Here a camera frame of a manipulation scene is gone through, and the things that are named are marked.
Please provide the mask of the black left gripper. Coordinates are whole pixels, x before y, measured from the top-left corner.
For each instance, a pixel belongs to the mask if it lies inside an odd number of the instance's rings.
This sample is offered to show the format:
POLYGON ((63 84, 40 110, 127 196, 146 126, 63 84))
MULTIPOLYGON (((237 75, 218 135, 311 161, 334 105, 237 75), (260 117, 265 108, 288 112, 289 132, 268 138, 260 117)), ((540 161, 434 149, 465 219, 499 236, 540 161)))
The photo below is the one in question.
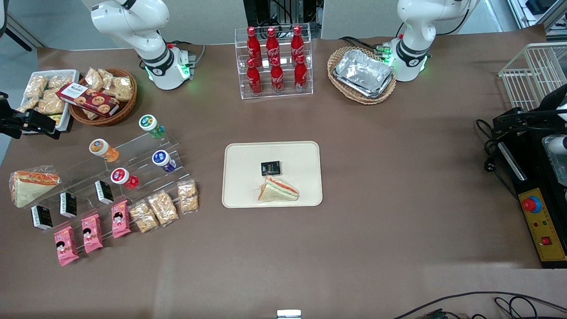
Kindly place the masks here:
POLYGON ((555 117, 566 118, 567 85, 562 85, 549 93, 541 101, 539 107, 531 111, 512 108, 493 119, 495 134, 520 133, 526 131, 550 131, 549 127, 534 127, 530 125, 546 125, 555 117))

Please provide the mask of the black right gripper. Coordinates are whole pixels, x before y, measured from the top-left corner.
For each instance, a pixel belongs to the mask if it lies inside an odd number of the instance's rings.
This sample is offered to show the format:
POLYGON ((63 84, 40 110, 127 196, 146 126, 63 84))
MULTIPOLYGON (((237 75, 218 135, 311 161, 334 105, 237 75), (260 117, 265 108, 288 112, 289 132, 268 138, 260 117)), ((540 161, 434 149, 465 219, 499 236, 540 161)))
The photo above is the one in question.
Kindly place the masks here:
POLYGON ((20 139, 22 132, 33 132, 33 135, 44 135, 59 140, 61 132, 56 122, 50 117, 35 110, 24 113, 13 109, 8 102, 8 94, 0 93, 0 133, 13 139, 20 139))

